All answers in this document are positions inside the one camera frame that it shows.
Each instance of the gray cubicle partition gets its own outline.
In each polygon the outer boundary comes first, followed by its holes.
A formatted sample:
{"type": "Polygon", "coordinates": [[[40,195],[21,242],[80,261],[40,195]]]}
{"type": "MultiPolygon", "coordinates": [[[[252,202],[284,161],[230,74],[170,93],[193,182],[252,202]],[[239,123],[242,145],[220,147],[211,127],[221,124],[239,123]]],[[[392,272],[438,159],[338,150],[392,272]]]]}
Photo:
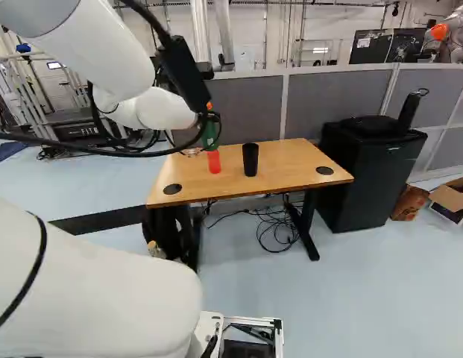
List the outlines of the gray cubicle partition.
{"type": "Polygon", "coordinates": [[[445,131],[429,170],[463,165],[463,128],[450,128],[445,131]]]}
{"type": "Polygon", "coordinates": [[[412,125],[415,128],[445,125],[463,90],[463,69],[401,69],[386,115],[398,118],[406,96],[419,88],[430,92],[420,102],[412,125]]]}
{"type": "Polygon", "coordinates": [[[286,138],[317,139],[325,122],[380,112],[391,69],[289,76],[286,138]]]}
{"type": "MultiPolygon", "coordinates": [[[[463,65],[401,63],[223,72],[207,83],[221,113],[220,144],[318,139],[325,122],[398,117],[412,90],[427,88],[413,127],[428,133],[410,180],[463,172],[463,65]]],[[[195,130],[173,131],[175,142],[195,130]]]]}
{"type": "Polygon", "coordinates": [[[402,63],[385,114],[397,117],[409,92],[419,88],[430,92],[422,98],[412,126],[429,137],[411,178],[452,174],[442,169],[463,165],[463,65],[402,63]]]}
{"type": "MultiPolygon", "coordinates": [[[[220,144],[280,138],[283,76],[216,79],[207,86],[214,109],[221,114],[220,144]]],[[[174,141],[184,143],[196,133],[173,131],[174,141]]]]}

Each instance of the table top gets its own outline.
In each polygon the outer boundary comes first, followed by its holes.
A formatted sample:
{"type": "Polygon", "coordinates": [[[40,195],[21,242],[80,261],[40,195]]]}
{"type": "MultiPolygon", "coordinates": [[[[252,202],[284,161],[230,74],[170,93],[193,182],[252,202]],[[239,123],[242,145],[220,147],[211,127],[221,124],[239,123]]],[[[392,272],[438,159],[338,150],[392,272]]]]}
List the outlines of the table top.
{"type": "Polygon", "coordinates": [[[221,172],[211,174],[206,153],[196,157],[169,155],[146,201],[147,208],[225,199],[240,196],[295,191],[353,181],[353,176],[306,139],[258,142],[256,177],[245,176],[242,145],[219,147],[221,172]],[[331,168],[331,175],[319,174],[319,166],[331,168]],[[173,195],[163,192],[180,184],[173,195]]]}

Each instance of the gray floor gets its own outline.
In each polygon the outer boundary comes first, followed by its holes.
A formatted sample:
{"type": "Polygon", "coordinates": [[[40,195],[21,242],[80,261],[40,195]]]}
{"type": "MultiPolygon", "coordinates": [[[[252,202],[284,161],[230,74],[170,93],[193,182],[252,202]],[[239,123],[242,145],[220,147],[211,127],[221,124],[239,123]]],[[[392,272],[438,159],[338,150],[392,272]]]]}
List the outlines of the gray floor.
{"type": "MultiPolygon", "coordinates": [[[[163,163],[36,154],[0,163],[0,195],[46,220],[142,204],[163,163]]],[[[422,210],[414,222],[332,235],[316,216],[321,261],[311,263],[300,243],[263,251],[256,224],[240,214],[204,231],[205,309],[282,318],[288,358],[463,357],[463,227],[422,210]]],[[[78,238],[147,254],[138,225],[78,238]]]]}

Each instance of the green object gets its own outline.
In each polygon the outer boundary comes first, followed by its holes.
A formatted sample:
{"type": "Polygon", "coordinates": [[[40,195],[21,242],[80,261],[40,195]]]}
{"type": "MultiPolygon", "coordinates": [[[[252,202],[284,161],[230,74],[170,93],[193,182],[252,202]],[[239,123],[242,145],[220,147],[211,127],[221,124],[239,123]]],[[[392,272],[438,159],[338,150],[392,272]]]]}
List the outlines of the green object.
{"type": "Polygon", "coordinates": [[[216,128],[215,123],[213,121],[207,121],[206,128],[204,130],[203,135],[201,136],[201,141],[203,143],[203,147],[206,148],[205,151],[215,151],[218,149],[218,141],[215,142],[216,138],[216,128]]]}

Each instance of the window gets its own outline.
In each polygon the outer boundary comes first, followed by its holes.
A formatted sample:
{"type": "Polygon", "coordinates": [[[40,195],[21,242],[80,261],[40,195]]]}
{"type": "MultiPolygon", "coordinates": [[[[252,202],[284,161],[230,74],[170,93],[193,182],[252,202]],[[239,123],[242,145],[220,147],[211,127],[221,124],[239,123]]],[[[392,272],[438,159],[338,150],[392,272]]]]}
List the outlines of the window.
{"type": "Polygon", "coordinates": [[[56,62],[47,62],[47,67],[49,69],[59,69],[60,68],[60,63],[56,62]]]}
{"type": "Polygon", "coordinates": [[[327,52],[329,52],[328,47],[314,47],[312,49],[313,54],[326,54],[327,52]]]}

